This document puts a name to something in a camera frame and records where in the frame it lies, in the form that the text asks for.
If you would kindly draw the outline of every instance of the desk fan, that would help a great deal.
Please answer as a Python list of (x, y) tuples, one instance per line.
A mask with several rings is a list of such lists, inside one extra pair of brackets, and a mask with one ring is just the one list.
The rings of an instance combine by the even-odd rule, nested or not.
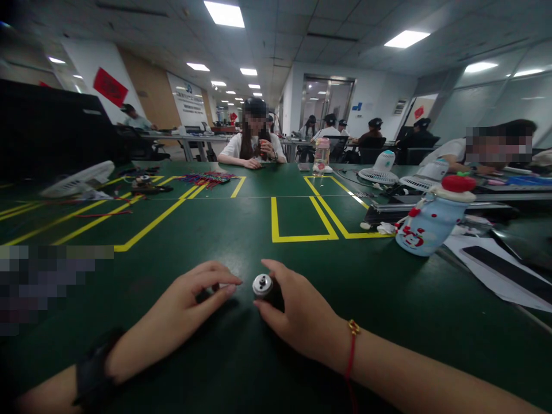
[(43, 190), (40, 195), (47, 198), (60, 198), (83, 193), (83, 198), (87, 199), (111, 198), (96, 188), (108, 181), (114, 169), (115, 164), (112, 161), (104, 161), (56, 182)]
[(414, 175), (402, 177), (399, 182), (415, 190), (429, 191), (434, 185), (441, 183), (449, 170), (449, 163), (439, 158), (418, 170)]
[(394, 162), (395, 153), (387, 150), (378, 156), (372, 168), (364, 168), (357, 174), (359, 177), (368, 181), (392, 185), (398, 181), (398, 177), (391, 172), (391, 167), (393, 167)]

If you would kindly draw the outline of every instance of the plastic water bottle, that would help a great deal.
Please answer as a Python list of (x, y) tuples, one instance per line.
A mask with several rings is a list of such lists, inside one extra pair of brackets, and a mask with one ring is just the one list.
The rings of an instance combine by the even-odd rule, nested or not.
[(417, 256), (431, 256), (462, 221), (464, 211), (475, 201), (470, 192), (473, 178), (451, 175), (441, 185), (429, 189), (425, 197), (408, 213), (395, 241)]
[(312, 174), (318, 177), (324, 175), (324, 170), (329, 166), (329, 138), (320, 138), (315, 151), (315, 163), (312, 166)]

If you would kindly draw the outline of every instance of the right hand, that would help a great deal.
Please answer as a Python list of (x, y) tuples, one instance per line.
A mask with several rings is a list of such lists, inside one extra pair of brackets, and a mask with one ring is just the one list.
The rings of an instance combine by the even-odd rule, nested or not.
[(261, 168), (260, 162), (258, 162), (255, 158), (244, 160), (243, 166), (245, 168), (249, 168), (250, 170), (258, 170)]
[(489, 166), (477, 166), (477, 173), (482, 175), (488, 175), (492, 173), (496, 173), (496, 168), (489, 167)]
[(261, 318), (289, 346), (338, 373), (347, 368), (351, 331), (314, 286), (276, 260), (263, 259), (282, 290), (285, 313), (262, 300), (253, 303)]

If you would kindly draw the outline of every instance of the green workbench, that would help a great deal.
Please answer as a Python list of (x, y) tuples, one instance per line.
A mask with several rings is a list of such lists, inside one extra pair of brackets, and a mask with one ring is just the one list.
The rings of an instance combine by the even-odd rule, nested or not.
[[(362, 168), (342, 167), (351, 179)], [(216, 168), (164, 162), (158, 183)], [(296, 164), (219, 168), (242, 178), (213, 190), (173, 179), (173, 192), (99, 222), (71, 217), (91, 204), (42, 205), (6, 220), (0, 213), (0, 244), (116, 246), (114, 260), (99, 260), (84, 285), (69, 286), (67, 298), (50, 300), (37, 323), (2, 342), (20, 392), (74, 363), (109, 328), (129, 328), (175, 277), (216, 259), (244, 281), (234, 298), (182, 348), (127, 383), (108, 411), (348, 412), (343, 379), (284, 345), (253, 306), (252, 281), (266, 271), (260, 260), (271, 258), (305, 275), (339, 315), (552, 411), (552, 335), (445, 255), (420, 258), (361, 230), (366, 206), (347, 190), (373, 190), (336, 176), (305, 179), (311, 174)], [(115, 188), (122, 195), (129, 184), (104, 191)], [(0, 191), (2, 210), (28, 209), (37, 199), (18, 186)], [(84, 214), (122, 206), (106, 201)], [(362, 412), (394, 412), (369, 390), (356, 393)]]

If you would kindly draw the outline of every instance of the red string bracelet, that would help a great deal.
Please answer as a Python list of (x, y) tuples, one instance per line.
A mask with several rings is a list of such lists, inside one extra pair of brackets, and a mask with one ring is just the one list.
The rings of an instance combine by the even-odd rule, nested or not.
[(357, 414), (358, 413), (357, 397), (355, 395), (355, 392), (352, 389), (350, 378), (351, 378), (351, 371), (352, 371), (352, 362), (355, 358), (355, 341), (357, 339), (357, 335), (359, 335), (361, 332), (361, 328), (357, 325), (354, 319), (351, 319), (349, 321), (349, 328), (351, 329), (352, 341), (351, 341), (351, 354), (349, 355), (349, 364), (347, 365), (347, 371), (345, 371), (345, 381), (347, 382), (347, 386), (349, 388), (349, 396), (351, 397), (352, 412), (353, 414)]

